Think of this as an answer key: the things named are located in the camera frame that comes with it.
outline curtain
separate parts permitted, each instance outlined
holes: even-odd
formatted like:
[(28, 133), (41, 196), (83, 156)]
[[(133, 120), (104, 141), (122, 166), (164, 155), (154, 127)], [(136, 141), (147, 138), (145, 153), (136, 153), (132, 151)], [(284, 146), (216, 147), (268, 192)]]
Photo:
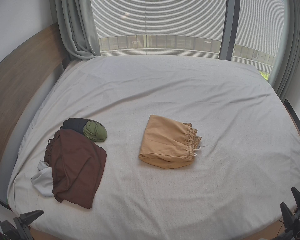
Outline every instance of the curtain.
[(100, 56), (90, 0), (55, 0), (61, 39), (71, 58)]
[(280, 100), (285, 94), (296, 71), (300, 55), (300, 1), (285, 0), (284, 28), (276, 62), (268, 82)]

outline bed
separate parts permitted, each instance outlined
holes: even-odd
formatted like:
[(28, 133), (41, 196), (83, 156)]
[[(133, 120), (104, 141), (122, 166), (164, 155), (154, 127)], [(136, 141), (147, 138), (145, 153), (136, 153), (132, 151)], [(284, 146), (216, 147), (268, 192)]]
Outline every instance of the bed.
[[(138, 159), (150, 114), (192, 123), (201, 151), (164, 170)], [(101, 122), (107, 152), (92, 209), (32, 186), (48, 139), (69, 117)], [(241, 239), (281, 217), (300, 188), (300, 137), (272, 87), (251, 65), (190, 56), (73, 61), (28, 128), (8, 187), (32, 227), (61, 239)]]

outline bed frame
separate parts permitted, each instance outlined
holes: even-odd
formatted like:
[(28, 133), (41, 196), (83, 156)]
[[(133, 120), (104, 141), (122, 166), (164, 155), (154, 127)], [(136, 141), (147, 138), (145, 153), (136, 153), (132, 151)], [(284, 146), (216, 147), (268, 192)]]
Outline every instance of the bed frame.
[(27, 104), (67, 56), (58, 23), (54, 23), (0, 62), (0, 161)]

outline light gray cloth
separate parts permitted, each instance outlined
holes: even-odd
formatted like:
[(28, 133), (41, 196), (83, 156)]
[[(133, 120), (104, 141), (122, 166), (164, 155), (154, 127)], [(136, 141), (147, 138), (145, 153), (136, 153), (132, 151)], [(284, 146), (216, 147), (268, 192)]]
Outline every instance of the light gray cloth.
[(52, 178), (52, 168), (48, 166), (47, 163), (40, 160), (37, 166), (39, 172), (35, 174), (30, 181), (33, 186), (44, 196), (52, 197), (53, 189), (53, 178)]
[(62, 42), (79, 59), (100, 56), (100, 46), (90, 0), (55, 0)]
[[(300, 137), (252, 65), (106, 56), (66, 75), (27, 136), (8, 188), (14, 212), (45, 212), (33, 228), (73, 240), (242, 239), (278, 220), (281, 202), (295, 206)], [(169, 171), (138, 159), (150, 114), (198, 129), (193, 164)], [(48, 139), (70, 117), (97, 119), (109, 132), (96, 143), (107, 159), (92, 209), (43, 197), (30, 181)]]
[(284, 1), (284, 28), (276, 62), (268, 82), (283, 102), (300, 56), (300, 2)]

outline dark clothing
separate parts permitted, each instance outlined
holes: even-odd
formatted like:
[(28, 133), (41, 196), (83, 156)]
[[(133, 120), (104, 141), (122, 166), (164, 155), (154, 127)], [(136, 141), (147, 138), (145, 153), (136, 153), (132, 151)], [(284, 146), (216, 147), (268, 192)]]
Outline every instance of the dark clothing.
[(83, 127), (88, 122), (85, 118), (69, 118), (64, 121), (64, 124), (59, 129), (72, 129), (80, 134), (83, 134)]
[(52, 167), (55, 199), (91, 208), (103, 175), (106, 151), (71, 129), (58, 130), (48, 143), (44, 161)]

